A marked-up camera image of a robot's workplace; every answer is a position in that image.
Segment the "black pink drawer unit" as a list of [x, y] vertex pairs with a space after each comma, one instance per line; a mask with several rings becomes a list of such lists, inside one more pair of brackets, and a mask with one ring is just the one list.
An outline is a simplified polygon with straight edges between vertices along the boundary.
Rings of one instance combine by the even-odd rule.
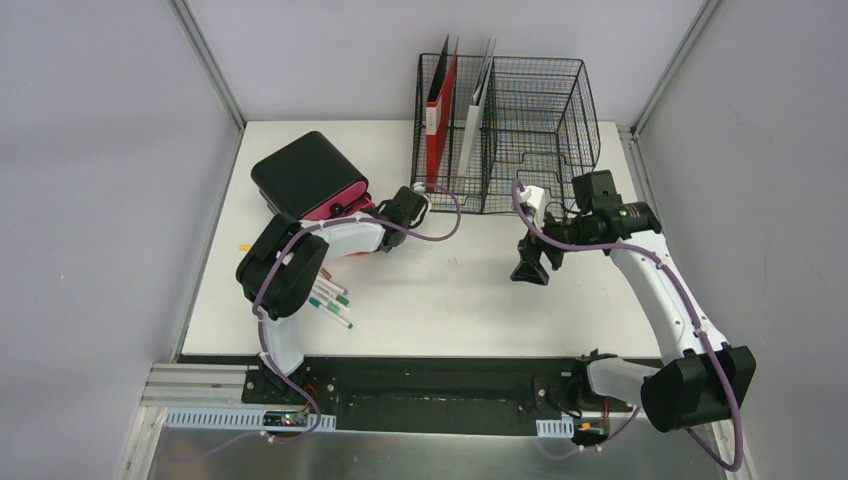
[[269, 209], [299, 220], [329, 220], [372, 208], [369, 180], [319, 131], [308, 132], [251, 170]]

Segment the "red notebook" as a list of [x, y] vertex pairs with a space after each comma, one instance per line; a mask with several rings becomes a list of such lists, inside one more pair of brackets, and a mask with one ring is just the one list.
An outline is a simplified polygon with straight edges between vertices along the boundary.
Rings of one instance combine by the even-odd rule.
[[426, 182], [432, 184], [437, 182], [451, 119], [457, 46], [454, 46], [453, 51], [450, 51], [449, 46], [450, 36], [447, 35], [431, 79], [425, 109], [427, 140], [425, 174]]

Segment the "grey notebook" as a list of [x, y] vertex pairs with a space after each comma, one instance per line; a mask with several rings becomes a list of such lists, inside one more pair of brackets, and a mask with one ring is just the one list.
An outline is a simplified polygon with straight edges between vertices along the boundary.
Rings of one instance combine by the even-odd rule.
[[462, 141], [462, 150], [460, 154], [457, 173], [460, 177], [467, 177], [469, 166], [475, 155], [477, 139], [482, 124], [483, 113], [485, 109], [485, 98], [488, 91], [489, 77], [491, 73], [494, 49], [497, 40], [490, 37], [487, 41], [485, 53], [481, 68], [478, 72], [478, 78], [475, 82], [474, 90], [470, 97], [468, 112], [466, 115], [466, 123], [464, 127], [464, 137]]

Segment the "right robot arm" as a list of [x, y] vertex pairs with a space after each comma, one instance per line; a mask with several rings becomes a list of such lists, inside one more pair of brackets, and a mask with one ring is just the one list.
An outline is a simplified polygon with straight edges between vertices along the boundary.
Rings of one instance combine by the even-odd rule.
[[546, 284], [541, 256], [558, 269], [567, 253], [602, 252], [636, 296], [662, 365], [649, 368], [593, 354], [585, 372], [569, 380], [569, 400], [583, 410], [606, 397], [626, 401], [640, 407], [660, 432], [728, 420], [741, 434], [740, 407], [756, 370], [751, 350], [732, 345], [693, 298], [647, 203], [625, 202], [608, 170], [580, 175], [572, 187], [579, 212], [558, 220], [546, 210], [543, 188], [513, 180], [513, 205], [528, 229], [513, 280]]

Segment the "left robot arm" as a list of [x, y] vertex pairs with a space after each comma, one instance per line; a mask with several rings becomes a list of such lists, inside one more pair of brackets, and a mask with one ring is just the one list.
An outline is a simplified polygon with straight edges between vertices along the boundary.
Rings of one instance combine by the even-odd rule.
[[388, 252], [417, 227], [427, 210], [424, 195], [401, 187], [393, 198], [347, 217], [298, 221], [280, 213], [264, 228], [236, 268], [245, 298], [261, 301], [254, 313], [260, 351], [273, 370], [266, 389], [281, 404], [297, 402], [305, 378], [295, 371], [304, 361], [295, 314], [308, 304], [324, 263], [353, 254]]

